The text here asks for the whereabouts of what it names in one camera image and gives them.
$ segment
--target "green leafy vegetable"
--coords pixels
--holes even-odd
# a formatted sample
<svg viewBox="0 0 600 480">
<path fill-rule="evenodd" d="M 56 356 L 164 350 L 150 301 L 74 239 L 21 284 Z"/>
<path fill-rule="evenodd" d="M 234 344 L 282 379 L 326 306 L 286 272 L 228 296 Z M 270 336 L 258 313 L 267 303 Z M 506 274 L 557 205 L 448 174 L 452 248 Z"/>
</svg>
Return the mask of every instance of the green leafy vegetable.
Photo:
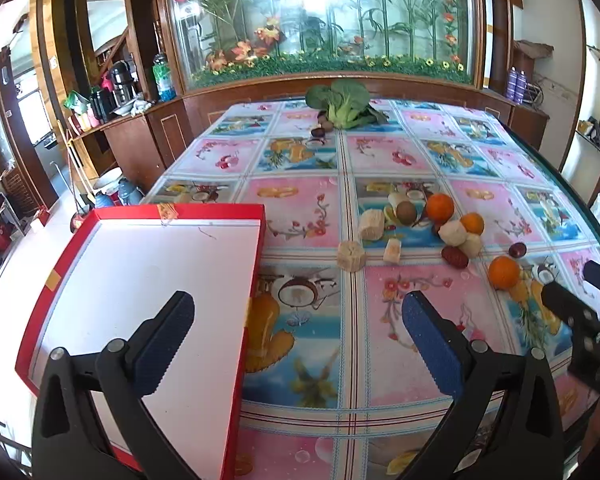
<svg viewBox="0 0 600 480">
<path fill-rule="evenodd" d="M 304 97 L 307 106 L 326 110 L 328 120 L 341 129 L 387 122 L 382 112 L 369 106 L 370 99 L 371 95 L 362 83 L 346 78 L 337 79 L 331 83 L 331 87 L 312 86 Z"/>
</svg>

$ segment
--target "purple bottle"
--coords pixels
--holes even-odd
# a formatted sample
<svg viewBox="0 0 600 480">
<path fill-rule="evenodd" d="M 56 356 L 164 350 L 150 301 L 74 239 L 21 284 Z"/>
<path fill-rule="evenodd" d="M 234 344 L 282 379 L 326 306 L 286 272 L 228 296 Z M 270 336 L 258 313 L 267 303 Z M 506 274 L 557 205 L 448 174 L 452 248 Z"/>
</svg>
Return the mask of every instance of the purple bottle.
<svg viewBox="0 0 600 480">
<path fill-rule="evenodd" d="M 511 70 L 509 70 L 509 75 L 507 76 L 507 91 L 504 94 L 504 97 L 506 97 L 510 101 L 513 101 L 516 98 L 516 82 L 517 81 L 518 81 L 518 72 L 516 72 L 516 67 L 512 66 Z"/>
<path fill-rule="evenodd" d="M 522 99 L 525 96 L 526 90 L 526 76 L 524 71 L 520 71 L 518 74 L 518 79 L 516 80 L 516 97 L 514 101 L 516 104 L 521 105 Z"/>
</svg>

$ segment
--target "tiled floor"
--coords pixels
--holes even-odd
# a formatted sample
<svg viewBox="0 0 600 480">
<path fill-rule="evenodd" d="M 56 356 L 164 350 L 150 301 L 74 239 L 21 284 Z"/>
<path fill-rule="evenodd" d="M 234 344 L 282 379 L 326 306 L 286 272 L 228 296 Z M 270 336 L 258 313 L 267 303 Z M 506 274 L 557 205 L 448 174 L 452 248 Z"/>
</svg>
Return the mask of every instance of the tiled floor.
<svg viewBox="0 0 600 480">
<path fill-rule="evenodd" d="M 26 446 L 30 446 L 35 399 L 13 367 L 33 306 L 72 236 L 69 220 L 75 212 L 74 200 L 62 181 L 54 184 L 62 195 L 52 208 L 49 222 L 42 231 L 30 231 L 16 241 L 0 277 L 0 420 L 7 424 L 14 440 Z"/>
</svg>

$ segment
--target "metal screw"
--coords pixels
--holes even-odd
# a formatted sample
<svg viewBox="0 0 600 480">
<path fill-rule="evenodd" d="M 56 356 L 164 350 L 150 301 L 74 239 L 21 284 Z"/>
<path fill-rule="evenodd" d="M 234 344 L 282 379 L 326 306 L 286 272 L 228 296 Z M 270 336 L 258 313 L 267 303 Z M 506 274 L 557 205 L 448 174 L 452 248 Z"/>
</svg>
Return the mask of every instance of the metal screw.
<svg viewBox="0 0 600 480">
<path fill-rule="evenodd" d="M 489 349 L 489 345 L 482 339 L 475 339 L 471 341 L 471 348 L 478 352 L 478 354 L 484 354 Z"/>
<path fill-rule="evenodd" d="M 538 359 L 539 361 L 544 359 L 544 352 L 542 351 L 542 349 L 535 347 L 535 346 L 531 349 L 531 355 L 533 357 L 535 357 L 536 359 Z"/>
<path fill-rule="evenodd" d="M 125 347 L 124 339 L 113 339 L 112 341 L 109 341 L 109 343 L 107 344 L 107 350 L 109 350 L 109 352 L 112 352 L 112 353 L 120 352 L 124 347 Z"/>
<path fill-rule="evenodd" d="M 51 351 L 51 354 L 49 355 L 49 357 L 51 357 L 54 361 L 58 361 L 58 359 L 60 359 L 62 356 L 64 355 L 64 348 L 54 348 Z"/>
</svg>

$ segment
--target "patterned tablecloth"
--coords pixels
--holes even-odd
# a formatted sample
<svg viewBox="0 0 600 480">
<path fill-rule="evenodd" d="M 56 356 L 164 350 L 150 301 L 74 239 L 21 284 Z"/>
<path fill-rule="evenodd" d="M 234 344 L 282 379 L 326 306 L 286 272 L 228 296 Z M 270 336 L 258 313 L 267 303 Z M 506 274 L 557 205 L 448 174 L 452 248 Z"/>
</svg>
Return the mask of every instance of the patterned tablecloth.
<svg viewBox="0 0 600 480">
<path fill-rule="evenodd" d="M 600 262 L 587 221 L 489 114 L 372 104 L 388 124 L 323 140 L 310 135 L 317 114 L 304 100 L 234 105 L 147 198 L 266 206 L 253 308 L 259 337 L 250 342 L 236 471 L 249 479 L 386 479 L 410 461 L 449 405 L 402 323 L 410 290 L 424 291 L 468 338 L 497 351 L 543 348 L 565 428 L 595 400 L 566 373 L 569 330 L 540 300 L 542 284 L 557 280 L 600 314 L 600 292 L 582 278 L 587 260 Z M 456 202 L 455 218 L 480 213 L 482 256 L 456 270 L 441 259 L 429 221 L 388 222 L 381 240 L 364 242 L 366 267 L 341 271 L 339 242 L 358 239 L 360 214 L 384 209 L 392 190 L 405 192 L 419 213 L 439 191 Z M 400 266 L 382 262 L 391 237 L 402 241 Z M 486 278 L 490 261 L 514 242 L 528 247 L 527 294 L 517 301 Z M 484 443 L 499 402 L 494 395 L 474 447 Z"/>
</svg>

